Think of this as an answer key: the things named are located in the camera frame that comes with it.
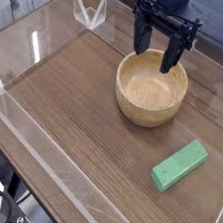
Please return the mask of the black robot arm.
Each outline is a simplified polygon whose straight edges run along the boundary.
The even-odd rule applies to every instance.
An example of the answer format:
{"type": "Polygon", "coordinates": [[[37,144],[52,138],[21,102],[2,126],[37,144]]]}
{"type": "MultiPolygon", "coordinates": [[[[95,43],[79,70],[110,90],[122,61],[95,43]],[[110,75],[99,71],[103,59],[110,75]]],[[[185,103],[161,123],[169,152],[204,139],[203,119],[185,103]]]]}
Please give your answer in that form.
{"type": "Polygon", "coordinates": [[[197,31],[202,20],[194,21],[182,17],[190,0],[136,0],[133,7],[134,20],[134,52],[137,56],[150,47],[153,29],[170,38],[163,54],[160,71],[166,74],[177,65],[185,50],[192,50],[196,43],[197,31]]]}

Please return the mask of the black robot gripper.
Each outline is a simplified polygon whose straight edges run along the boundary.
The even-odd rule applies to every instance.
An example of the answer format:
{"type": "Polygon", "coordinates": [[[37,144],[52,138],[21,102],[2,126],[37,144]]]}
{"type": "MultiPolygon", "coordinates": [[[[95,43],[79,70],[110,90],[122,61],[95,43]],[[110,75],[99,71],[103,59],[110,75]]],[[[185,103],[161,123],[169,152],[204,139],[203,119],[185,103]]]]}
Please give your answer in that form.
{"type": "Polygon", "coordinates": [[[190,0],[136,0],[134,5],[133,47],[137,56],[150,46],[153,28],[170,37],[160,68],[163,74],[177,65],[184,49],[193,49],[197,31],[203,24],[200,18],[193,20],[183,16],[188,2],[190,0]]]}

